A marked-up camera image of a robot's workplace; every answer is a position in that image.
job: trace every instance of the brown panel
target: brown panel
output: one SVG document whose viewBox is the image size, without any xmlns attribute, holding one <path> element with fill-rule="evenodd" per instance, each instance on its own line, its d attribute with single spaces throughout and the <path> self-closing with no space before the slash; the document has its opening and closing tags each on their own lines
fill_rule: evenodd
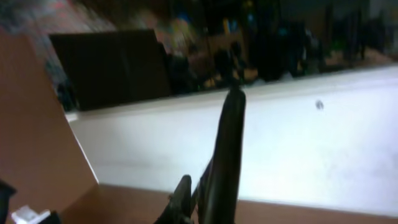
<svg viewBox="0 0 398 224">
<path fill-rule="evenodd" d="M 10 209 L 62 211 L 96 185 L 29 41 L 0 34 L 0 179 Z"/>
<path fill-rule="evenodd" d="M 99 185 L 62 213 L 64 223 L 154 223 L 168 202 L 168 193 Z M 197 222 L 197 213 L 193 213 Z M 397 219 L 270 203 L 239 201 L 236 224 L 393 224 Z"/>
</svg>

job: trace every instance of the brown floor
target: brown floor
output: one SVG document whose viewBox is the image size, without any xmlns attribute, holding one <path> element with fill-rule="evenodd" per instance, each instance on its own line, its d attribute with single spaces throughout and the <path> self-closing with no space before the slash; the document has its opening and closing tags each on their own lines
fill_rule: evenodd
<svg viewBox="0 0 398 224">
<path fill-rule="evenodd" d="M 124 187 L 99 185 L 62 214 L 63 223 L 150 224 L 162 213 L 169 194 Z M 236 224 L 240 223 L 398 223 L 398 219 L 356 213 L 319 210 L 239 201 Z"/>
</svg>

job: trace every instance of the brown wall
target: brown wall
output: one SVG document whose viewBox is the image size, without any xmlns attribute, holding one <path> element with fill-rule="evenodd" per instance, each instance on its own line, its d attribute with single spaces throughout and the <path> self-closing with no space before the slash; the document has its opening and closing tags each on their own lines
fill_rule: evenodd
<svg viewBox="0 0 398 224">
<path fill-rule="evenodd" d="M 0 33 L 0 179 L 23 205 L 62 211 L 96 185 L 28 40 Z"/>
</svg>

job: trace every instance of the white panel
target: white panel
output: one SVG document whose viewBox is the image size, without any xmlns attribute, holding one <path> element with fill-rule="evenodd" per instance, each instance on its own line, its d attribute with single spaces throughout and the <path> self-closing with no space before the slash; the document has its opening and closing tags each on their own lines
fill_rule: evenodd
<svg viewBox="0 0 398 224">
<path fill-rule="evenodd" d="M 239 198 L 398 216 L 397 72 L 245 90 Z M 225 95 L 95 111 L 71 126 L 100 183 L 171 192 L 205 169 Z"/>
</svg>

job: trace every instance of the white wall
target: white wall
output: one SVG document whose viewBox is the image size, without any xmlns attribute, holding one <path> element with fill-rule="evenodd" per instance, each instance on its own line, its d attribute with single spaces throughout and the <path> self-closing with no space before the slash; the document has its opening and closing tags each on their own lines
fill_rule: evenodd
<svg viewBox="0 0 398 224">
<path fill-rule="evenodd" d="M 397 74 L 389 67 L 245 90 L 239 198 L 398 217 Z M 171 192 L 184 174 L 196 185 L 225 96 L 94 111 L 71 127 L 100 183 Z"/>
</svg>

